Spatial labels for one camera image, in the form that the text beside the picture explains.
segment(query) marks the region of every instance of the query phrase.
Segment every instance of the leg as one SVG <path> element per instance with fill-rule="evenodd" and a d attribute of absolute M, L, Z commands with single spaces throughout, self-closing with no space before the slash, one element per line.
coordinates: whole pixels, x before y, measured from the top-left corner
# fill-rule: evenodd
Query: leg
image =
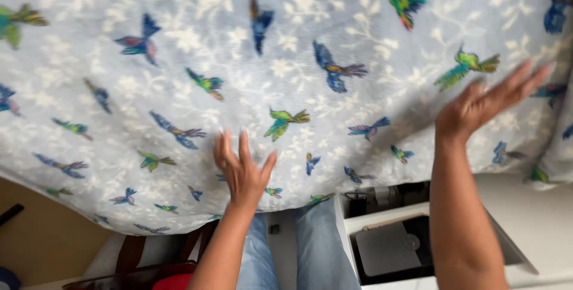
<path fill-rule="evenodd" d="M 334 199 L 297 208 L 297 290 L 360 290 L 336 228 Z"/>
<path fill-rule="evenodd" d="M 237 290 L 278 290 L 273 257 L 267 244 L 267 225 L 262 213 L 255 214 L 243 246 Z"/>

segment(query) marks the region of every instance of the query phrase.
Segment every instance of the light blue blanket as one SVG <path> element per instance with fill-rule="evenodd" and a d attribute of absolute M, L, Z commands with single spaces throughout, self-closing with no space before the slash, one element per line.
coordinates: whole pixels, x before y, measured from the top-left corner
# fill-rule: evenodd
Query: light blue blanket
<path fill-rule="evenodd" d="M 570 181 L 571 3 L 0 0 L 0 174 L 126 234 L 221 217 L 224 127 L 280 153 L 260 211 L 427 180 L 440 108 L 531 57 L 554 74 L 472 136 L 471 168 L 528 177 L 552 141 L 531 183 Z"/>

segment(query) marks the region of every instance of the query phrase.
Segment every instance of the floor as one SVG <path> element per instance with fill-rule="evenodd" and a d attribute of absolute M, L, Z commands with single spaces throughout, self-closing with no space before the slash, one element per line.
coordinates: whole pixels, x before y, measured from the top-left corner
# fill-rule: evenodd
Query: floor
<path fill-rule="evenodd" d="M 25 207 L 0 226 L 0 266 L 22 286 L 80 277 L 111 231 L 50 198 L 0 178 L 0 213 Z"/>

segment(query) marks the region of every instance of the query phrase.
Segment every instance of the jeans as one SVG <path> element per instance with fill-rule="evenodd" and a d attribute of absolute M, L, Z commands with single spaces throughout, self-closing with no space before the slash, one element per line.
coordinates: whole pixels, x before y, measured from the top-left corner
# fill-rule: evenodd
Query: jeans
<path fill-rule="evenodd" d="M 336 228 L 333 198 L 294 213 L 297 290 L 360 290 Z M 255 214 L 249 226 L 237 290 L 278 290 L 262 214 Z"/>

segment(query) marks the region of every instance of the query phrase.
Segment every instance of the white furniture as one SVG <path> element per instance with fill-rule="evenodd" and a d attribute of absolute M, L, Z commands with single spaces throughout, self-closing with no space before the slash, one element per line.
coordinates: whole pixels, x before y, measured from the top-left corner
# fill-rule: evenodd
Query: white furniture
<path fill-rule="evenodd" d="M 508 265 L 505 274 L 512 289 L 542 286 L 532 289 L 552 289 L 549 285 L 562 283 L 573 289 L 573 185 L 551 191 L 534 191 L 521 183 L 516 175 L 476 175 L 476 184 L 483 205 L 508 240 L 501 240 L 506 251 L 520 253 L 523 263 Z M 344 249 L 354 270 L 350 235 L 365 225 L 411 217 L 412 214 L 429 215 L 429 203 L 395 208 L 361 217 L 346 218 L 348 200 L 336 198 L 337 226 Z M 363 286 L 364 290 L 437 290 L 435 277 L 411 279 L 394 283 Z"/>

